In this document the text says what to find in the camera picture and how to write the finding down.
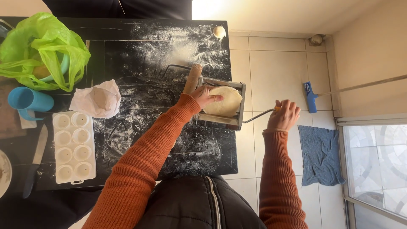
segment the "orange sweater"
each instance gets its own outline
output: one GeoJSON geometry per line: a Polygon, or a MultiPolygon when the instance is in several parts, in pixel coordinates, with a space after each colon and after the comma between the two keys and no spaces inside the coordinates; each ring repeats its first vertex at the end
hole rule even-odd
{"type": "MultiPolygon", "coordinates": [[[[83,229],[131,229],[143,216],[155,180],[182,127],[201,110],[189,95],[162,114],[112,169],[83,229]]],[[[287,133],[265,134],[260,218],[268,228],[308,228],[287,153],[287,133]]]]}

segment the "person's left hand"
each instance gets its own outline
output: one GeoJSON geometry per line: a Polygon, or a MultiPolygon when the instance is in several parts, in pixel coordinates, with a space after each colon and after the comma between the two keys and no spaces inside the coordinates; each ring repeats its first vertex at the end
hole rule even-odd
{"type": "Polygon", "coordinates": [[[194,92],[192,92],[190,96],[192,96],[192,98],[198,102],[202,109],[208,104],[223,100],[223,96],[221,95],[209,95],[209,91],[213,88],[215,87],[207,85],[200,86],[194,92]]]}

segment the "white plastic ravioli tray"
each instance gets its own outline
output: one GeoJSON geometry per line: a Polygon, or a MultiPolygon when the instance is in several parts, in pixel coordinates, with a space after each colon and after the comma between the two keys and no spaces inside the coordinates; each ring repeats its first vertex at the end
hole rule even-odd
{"type": "Polygon", "coordinates": [[[52,115],[57,184],[81,184],[96,177],[93,120],[81,112],[52,115]]]}

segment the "blue cloth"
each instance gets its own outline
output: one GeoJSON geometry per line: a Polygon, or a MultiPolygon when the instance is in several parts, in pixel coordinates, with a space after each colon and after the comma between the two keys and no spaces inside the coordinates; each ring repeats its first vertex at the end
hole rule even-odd
{"type": "Polygon", "coordinates": [[[304,173],[302,186],[320,183],[326,186],[343,184],[339,161],[339,131],[298,126],[304,173]]]}

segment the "window frame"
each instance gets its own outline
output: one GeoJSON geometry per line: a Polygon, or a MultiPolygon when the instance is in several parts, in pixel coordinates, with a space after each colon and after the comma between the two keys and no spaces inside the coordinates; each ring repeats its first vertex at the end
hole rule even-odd
{"type": "MultiPolygon", "coordinates": [[[[407,124],[407,113],[337,118],[336,126],[339,131],[339,159],[341,162],[342,176],[347,181],[349,180],[347,155],[345,150],[346,143],[344,138],[346,134],[344,133],[344,126],[375,126],[375,125],[406,125],[406,124],[407,124]]],[[[361,205],[387,218],[407,225],[407,217],[403,218],[402,216],[396,215],[391,211],[374,207],[370,204],[350,197],[348,182],[342,185],[342,191],[344,194],[346,227],[348,229],[356,229],[356,217],[354,213],[355,204],[361,205]]]]}

